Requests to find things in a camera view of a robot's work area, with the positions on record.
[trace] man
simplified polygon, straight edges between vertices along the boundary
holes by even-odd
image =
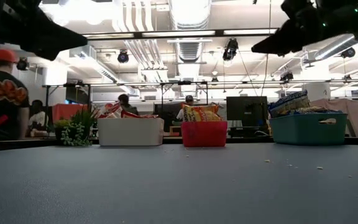
[[[11,75],[17,57],[0,50],[0,140],[23,139],[29,121],[29,92]]]
[[[124,111],[139,115],[137,108],[129,104],[129,96],[127,94],[119,95],[118,100]]]
[[[42,111],[44,104],[40,100],[34,100],[32,102],[32,110],[34,115],[31,116],[29,120],[30,129],[42,130],[42,127],[45,124],[45,112]]]
[[[186,101],[186,105],[188,105],[188,106],[193,106],[194,105],[194,99],[190,95],[186,96],[185,101]],[[180,111],[178,113],[178,116],[177,116],[177,119],[180,120],[180,121],[183,121],[183,109],[180,109]]]

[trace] storage bin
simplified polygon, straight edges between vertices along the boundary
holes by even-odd
[[[100,118],[100,146],[159,146],[163,139],[161,118]]]
[[[181,135],[185,147],[224,147],[227,121],[183,122]]]
[[[322,123],[327,119],[335,123]],[[270,119],[273,140],[294,145],[343,144],[347,114],[295,114]]]

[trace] yellow snack bag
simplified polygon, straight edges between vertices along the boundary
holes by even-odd
[[[183,105],[184,121],[221,121],[222,118],[217,115],[219,106],[187,106]]]

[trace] snack bag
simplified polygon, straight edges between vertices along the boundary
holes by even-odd
[[[130,113],[128,111],[122,111],[121,112],[121,118],[158,118],[158,115],[136,115],[133,113]]]
[[[269,104],[268,111],[272,118],[276,118],[285,111],[309,107],[308,91],[304,90],[292,93],[291,95],[279,99],[275,103]]]
[[[99,118],[157,118],[158,115],[136,115],[122,109],[119,103],[104,106],[104,113]]]
[[[104,112],[99,116],[99,118],[120,118],[121,112],[122,108],[119,103],[116,103],[115,105],[107,103],[104,106]]]
[[[183,105],[184,121],[221,121],[221,117],[217,115],[219,106],[187,106]]]

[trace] table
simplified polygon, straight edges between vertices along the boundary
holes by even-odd
[[[358,146],[0,151],[0,223],[354,224]]]

